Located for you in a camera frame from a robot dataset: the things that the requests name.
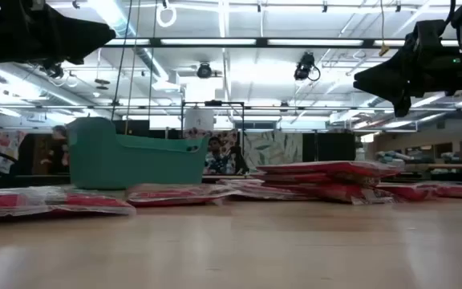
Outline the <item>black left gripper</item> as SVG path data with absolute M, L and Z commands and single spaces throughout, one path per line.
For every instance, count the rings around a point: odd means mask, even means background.
M 66 17 L 44 0 L 2 0 L 2 13 L 25 50 L 47 63 L 80 65 L 116 37 L 109 25 Z

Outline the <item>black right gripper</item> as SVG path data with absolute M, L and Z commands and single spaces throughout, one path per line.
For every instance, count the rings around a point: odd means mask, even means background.
M 422 55 L 398 50 L 389 60 L 354 75 L 353 87 L 392 101 L 394 115 L 405 117 L 411 97 L 427 92 L 451 94 L 462 90 L 462 53 Z

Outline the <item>red popcorn bag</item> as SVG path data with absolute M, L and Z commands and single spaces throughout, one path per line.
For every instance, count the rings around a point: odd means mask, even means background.
M 234 186 L 233 193 L 242 197 L 278 201 L 307 201 L 312 197 L 286 189 L 276 189 L 264 186 Z
M 271 174 L 351 173 L 365 177 L 388 177 L 402 171 L 398 166 L 375 161 L 315 161 L 286 165 L 262 165 L 257 170 Z
M 217 184 L 142 184 L 126 191 L 127 202 L 135 207 L 206 204 L 238 193 L 231 186 Z
M 397 203 L 399 199 L 392 193 L 375 187 L 356 184 L 274 184 L 272 187 L 304 193 L 327 201 L 340 201 L 353 205 Z
M 431 183 L 438 197 L 462 198 L 462 185 L 452 183 Z
M 277 183 L 325 183 L 344 182 L 360 185 L 377 185 L 378 177 L 367 177 L 351 173 L 295 173 L 295 174 L 272 174 L 255 173 L 251 177 L 258 180 Z
M 58 186 L 0 189 L 0 218 L 135 213 L 135 207 L 121 199 L 84 190 Z
M 424 201 L 435 196 L 437 186 L 427 183 L 380 183 L 377 188 L 405 201 Z
M 220 179 L 217 181 L 219 185 L 229 185 L 237 188 L 245 188 L 245 187 L 261 187 L 263 181 L 258 179 Z

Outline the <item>black panel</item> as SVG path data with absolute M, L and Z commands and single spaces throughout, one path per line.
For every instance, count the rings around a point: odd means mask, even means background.
M 313 132 L 302 135 L 302 161 L 354 161 L 355 136 L 349 132 Z

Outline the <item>person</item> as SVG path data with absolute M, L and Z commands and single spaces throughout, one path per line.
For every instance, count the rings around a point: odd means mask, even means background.
M 47 166 L 47 172 L 51 175 L 69 173 L 67 130 L 64 126 L 57 125 L 52 128 L 51 146 L 41 164 Z
M 232 175 L 236 173 L 235 155 L 222 152 L 222 144 L 216 136 L 209 138 L 209 151 L 205 157 L 205 174 Z

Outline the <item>white cylinder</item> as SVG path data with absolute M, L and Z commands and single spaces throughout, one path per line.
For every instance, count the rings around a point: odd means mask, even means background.
M 184 130 L 197 129 L 211 131 L 214 128 L 213 110 L 188 108 L 184 111 Z

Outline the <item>leaf pattern panel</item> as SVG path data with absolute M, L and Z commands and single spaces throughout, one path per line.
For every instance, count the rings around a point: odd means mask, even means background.
M 247 132 L 244 141 L 244 158 L 252 170 L 263 165 L 302 162 L 303 135 L 301 133 Z

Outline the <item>teal plastic basket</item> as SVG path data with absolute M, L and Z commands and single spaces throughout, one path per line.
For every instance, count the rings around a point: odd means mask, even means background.
M 160 139 L 120 135 L 103 117 L 67 125 L 71 183 L 80 189 L 127 189 L 134 185 L 199 184 L 209 139 Z

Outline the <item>floral cloth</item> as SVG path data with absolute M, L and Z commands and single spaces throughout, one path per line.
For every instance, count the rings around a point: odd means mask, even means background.
M 19 130 L 0 131 L 0 153 L 17 160 L 19 158 L 20 144 L 25 137 L 26 133 Z M 15 164 L 15 161 L 0 156 L 1 173 L 9 173 L 13 164 Z

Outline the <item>black metal stand frame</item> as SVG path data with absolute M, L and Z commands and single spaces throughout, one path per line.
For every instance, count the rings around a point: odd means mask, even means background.
M 188 108 L 204 108 L 213 110 L 214 128 L 211 131 L 197 130 L 195 128 L 184 130 L 184 111 Z M 243 175 L 247 173 L 248 168 L 243 157 L 244 149 L 244 129 L 245 122 L 236 120 L 239 116 L 245 116 L 245 104 L 242 102 L 229 102 L 222 100 L 206 101 L 182 101 L 180 109 L 181 136 L 186 139 L 205 138 L 208 144 L 209 138 L 216 136 L 222 144 L 222 152 L 231 150 L 235 155 L 236 173 L 232 175 Z

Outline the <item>black aluminium rig frame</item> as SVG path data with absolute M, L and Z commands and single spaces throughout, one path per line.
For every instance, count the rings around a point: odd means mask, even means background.
M 405 43 L 403 39 L 341 39 L 341 38 L 132 38 L 113 39 L 104 44 L 104 48 L 160 48 L 160 47 L 236 47 L 236 48 L 266 48 L 266 47 L 296 47 L 296 48 L 359 48 L 375 49 L 382 44 L 399 48 Z

